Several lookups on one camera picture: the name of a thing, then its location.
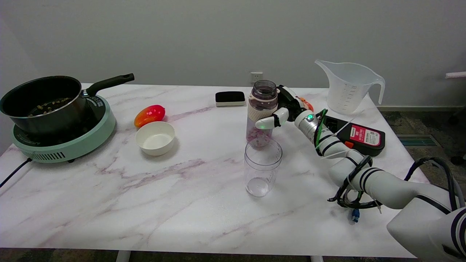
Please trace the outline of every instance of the saucepan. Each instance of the saucepan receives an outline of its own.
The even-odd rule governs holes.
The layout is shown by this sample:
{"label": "saucepan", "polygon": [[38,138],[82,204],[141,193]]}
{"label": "saucepan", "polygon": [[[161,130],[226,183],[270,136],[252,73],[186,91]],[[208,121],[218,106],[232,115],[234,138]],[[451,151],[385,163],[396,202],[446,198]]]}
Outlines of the saucepan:
{"label": "saucepan", "polygon": [[51,135],[70,130],[84,119],[87,97],[133,80],[133,74],[116,76],[82,90],[81,83],[69,76],[38,78],[6,93],[0,111],[27,133]]}

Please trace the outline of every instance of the red label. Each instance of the red label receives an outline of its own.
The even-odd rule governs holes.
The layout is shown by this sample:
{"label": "red label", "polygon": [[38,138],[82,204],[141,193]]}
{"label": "red label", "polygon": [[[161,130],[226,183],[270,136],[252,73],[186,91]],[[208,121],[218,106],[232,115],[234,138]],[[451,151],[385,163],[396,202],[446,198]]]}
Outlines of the red label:
{"label": "red label", "polygon": [[371,129],[366,129],[358,125],[353,125],[351,127],[351,133],[349,135],[351,140],[372,145],[380,145],[380,133]]}

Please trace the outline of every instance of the white wall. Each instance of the white wall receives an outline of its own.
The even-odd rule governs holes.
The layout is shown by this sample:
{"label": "white wall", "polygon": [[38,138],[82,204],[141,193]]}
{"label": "white wall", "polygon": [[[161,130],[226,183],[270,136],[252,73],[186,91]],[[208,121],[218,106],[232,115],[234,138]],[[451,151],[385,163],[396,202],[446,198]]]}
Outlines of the white wall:
{"label": "white wall", "polygon": [[[0,97],[11,88],[39,77],[18,40],[0,17]],[[13,122],[0,113],[0,155],[11,145]]]}
{"label": "white wall", "polygon": [[327,87],[320,58],[374,69],[384,105],[466,103],[466,87],[442,79],[466,70],[465,0],[16,0],[0,14],[45,75],[246,86],[262,70]]}

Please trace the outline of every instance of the water bottle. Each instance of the water bottle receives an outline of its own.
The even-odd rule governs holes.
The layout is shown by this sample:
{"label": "water bottle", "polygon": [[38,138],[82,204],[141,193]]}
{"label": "water bottle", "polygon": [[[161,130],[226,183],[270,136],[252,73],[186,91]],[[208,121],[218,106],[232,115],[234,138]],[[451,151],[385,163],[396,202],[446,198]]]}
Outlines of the water bottle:
{"label": "water bottle", "polygon": [[271,116],[278,107],[278,92],[274,82],[259,80],[254,83],[247,104],[246,141],[260,147],[267,145],[272,138],[272,129],[258,129],[257,120]]}

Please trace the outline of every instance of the white bowl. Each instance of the white bowl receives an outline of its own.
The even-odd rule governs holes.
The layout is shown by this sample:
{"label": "white bowl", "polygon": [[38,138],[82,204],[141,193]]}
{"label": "white bowl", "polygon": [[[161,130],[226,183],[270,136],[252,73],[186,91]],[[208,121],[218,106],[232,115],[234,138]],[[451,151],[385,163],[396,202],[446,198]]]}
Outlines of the white bowl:
{"label": "white bowl", "polygon": [[151,156],[161,156],[173,147],[175,129],[167,122],[145,124],[136,133],[136,144]]}

